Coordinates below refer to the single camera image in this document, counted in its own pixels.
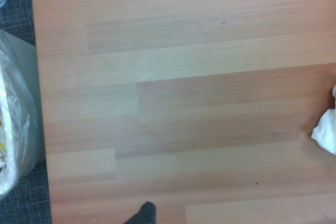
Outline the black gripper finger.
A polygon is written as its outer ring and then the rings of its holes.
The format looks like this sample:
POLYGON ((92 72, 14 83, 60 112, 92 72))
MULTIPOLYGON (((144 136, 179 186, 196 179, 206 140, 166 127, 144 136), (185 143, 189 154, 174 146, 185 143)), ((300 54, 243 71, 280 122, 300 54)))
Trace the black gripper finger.
POLYGON ((156 206, 146 201, 139 211, 135 213, 125 224, 156 224, 156 206))

